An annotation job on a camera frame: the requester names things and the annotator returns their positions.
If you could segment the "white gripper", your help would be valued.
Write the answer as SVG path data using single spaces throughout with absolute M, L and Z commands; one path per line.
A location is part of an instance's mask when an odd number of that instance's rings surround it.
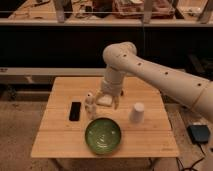
M 98 102 L 101 98 L 104 97 L 104 94 L 109 94 L 114 97 L 114 109 L 116 110 L 119 106 L 119 95 L 122 91 L 121 84 L 111 84 L 103 80 L 101 82 L 101 91 L 97 92 L 95 96 L 95 101 Z

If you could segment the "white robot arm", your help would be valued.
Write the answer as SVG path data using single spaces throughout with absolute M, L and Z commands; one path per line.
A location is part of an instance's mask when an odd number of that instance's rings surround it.
M 131 42 L 108 45 L 103 60 L 107 67 L 96 100 L 109 95 L 118 107 L 130 73 L 213 123 L 213 81 L 139 58 Z

